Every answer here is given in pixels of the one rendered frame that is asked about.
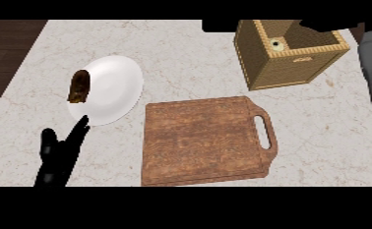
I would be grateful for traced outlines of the small pale cupcake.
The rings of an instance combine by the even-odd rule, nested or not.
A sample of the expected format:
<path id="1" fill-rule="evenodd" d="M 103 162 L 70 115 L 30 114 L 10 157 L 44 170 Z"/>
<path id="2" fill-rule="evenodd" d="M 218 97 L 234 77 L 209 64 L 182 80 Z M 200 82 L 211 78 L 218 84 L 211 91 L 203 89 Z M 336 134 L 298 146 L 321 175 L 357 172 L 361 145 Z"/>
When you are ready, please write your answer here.
<path id="1" fill-rule="evenodd" d="M 286 49 L 284 42 L 275 38 L 270 39 L 270 46 L 271 46 L 271 50 L 275 52 L 283 51 Z"/>

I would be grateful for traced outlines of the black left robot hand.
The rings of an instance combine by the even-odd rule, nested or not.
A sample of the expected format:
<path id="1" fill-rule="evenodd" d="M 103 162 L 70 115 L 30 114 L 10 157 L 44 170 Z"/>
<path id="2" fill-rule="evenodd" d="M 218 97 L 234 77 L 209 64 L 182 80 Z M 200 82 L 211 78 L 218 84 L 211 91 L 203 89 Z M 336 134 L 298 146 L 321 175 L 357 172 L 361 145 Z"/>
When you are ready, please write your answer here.
<path id="1" fill-rule="evenodd" d="M 88 133 L 88 117 L 82 116 L 66 139 L 60 141 L 51 128 L 41 132 L 41 167 L 35 187 L 64 187 L 76 162 L 79 148 Z"/>

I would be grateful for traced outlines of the brown wooden cutting board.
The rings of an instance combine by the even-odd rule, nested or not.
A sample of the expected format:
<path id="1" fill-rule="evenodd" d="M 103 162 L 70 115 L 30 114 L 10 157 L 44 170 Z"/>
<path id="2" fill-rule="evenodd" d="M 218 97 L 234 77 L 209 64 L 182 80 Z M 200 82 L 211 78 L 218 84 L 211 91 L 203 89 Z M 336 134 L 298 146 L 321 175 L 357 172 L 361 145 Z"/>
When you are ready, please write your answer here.
<path id="1" fill-rule="evenodd" d="M 275 154 L 270 117 L 247 97 L 160 102 L 144 107 L 144 186 L 262 178 Z"/>

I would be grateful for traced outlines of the white round plate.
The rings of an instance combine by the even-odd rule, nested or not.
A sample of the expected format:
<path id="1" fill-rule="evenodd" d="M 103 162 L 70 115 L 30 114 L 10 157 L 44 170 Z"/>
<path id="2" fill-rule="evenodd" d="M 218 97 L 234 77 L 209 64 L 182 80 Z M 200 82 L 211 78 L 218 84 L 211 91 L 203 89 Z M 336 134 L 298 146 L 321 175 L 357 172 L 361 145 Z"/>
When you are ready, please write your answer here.
<path id="1" fill-rule="evenodd" d="M 66 103 L 66 108 L 75 120 L 87 116 L 89 126 L 107 125 L 129 113 L 140 100 L 140 65 L 131 58 L 112 55 L 94 60 L 84 70 L 89 75 L 87 99 Z"/>

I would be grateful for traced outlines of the grey appliance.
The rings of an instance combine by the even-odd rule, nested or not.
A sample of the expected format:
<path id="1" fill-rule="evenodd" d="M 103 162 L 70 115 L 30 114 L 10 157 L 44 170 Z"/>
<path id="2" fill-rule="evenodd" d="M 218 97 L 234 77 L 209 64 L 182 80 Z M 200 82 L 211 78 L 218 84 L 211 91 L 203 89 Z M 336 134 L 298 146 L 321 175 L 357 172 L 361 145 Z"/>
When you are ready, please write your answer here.
<path id="1" fill-rule="evenodd" d="M 357 47 L 360 68 L 367 83 L 368 95 L 372 101 L 372 30 L 363 33 L 361 41 Z"/>

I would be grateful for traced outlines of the dark brown pastry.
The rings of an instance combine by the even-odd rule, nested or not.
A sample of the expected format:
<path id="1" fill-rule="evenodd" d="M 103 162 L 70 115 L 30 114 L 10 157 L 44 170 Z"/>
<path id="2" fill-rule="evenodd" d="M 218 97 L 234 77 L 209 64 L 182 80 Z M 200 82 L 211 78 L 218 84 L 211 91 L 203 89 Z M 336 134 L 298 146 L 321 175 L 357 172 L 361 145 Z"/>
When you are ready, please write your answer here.
<path id="1" fill-rule="evenodd" d="M 78 70 L 72 76 L 66 101 L 69 103 L 84 103 L 89 92 L 89 74 L 85 70 Z"/>

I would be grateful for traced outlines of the tan wicker basket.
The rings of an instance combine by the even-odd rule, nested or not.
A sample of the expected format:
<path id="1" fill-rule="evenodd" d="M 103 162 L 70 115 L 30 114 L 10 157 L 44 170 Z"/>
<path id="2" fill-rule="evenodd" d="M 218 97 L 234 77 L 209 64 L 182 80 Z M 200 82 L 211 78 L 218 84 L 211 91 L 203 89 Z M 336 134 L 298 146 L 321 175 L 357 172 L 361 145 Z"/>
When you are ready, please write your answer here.
<path id="1" fill-rule="evenodd" d="M 233 45 L 249 90 L 306 84 L 349 49 L 336 30 L 317 32 L 299 20 L 240 20 Z"/>

